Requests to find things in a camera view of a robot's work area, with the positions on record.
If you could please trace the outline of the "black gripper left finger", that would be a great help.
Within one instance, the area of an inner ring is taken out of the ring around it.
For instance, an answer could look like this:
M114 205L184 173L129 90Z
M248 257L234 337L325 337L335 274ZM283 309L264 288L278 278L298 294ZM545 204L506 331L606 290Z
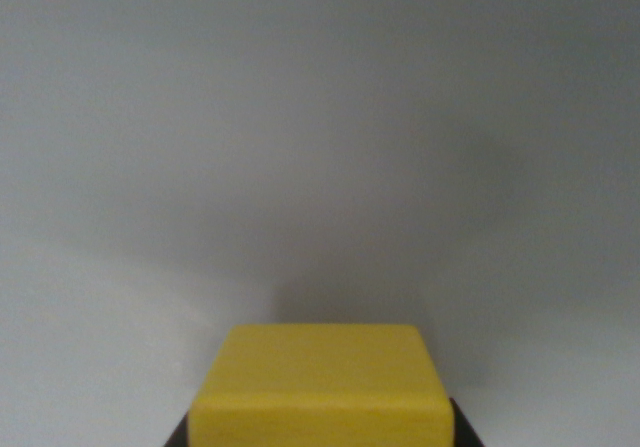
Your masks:
M185 414L166 440L164 447L189 447L188 420L189 415Z

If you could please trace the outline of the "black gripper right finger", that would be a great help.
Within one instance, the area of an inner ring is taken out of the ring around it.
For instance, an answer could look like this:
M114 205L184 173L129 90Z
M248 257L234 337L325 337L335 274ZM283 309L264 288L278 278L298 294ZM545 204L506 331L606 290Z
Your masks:
M472 427L454 398L450 398L454 413L454 447L484 447L483 441Z

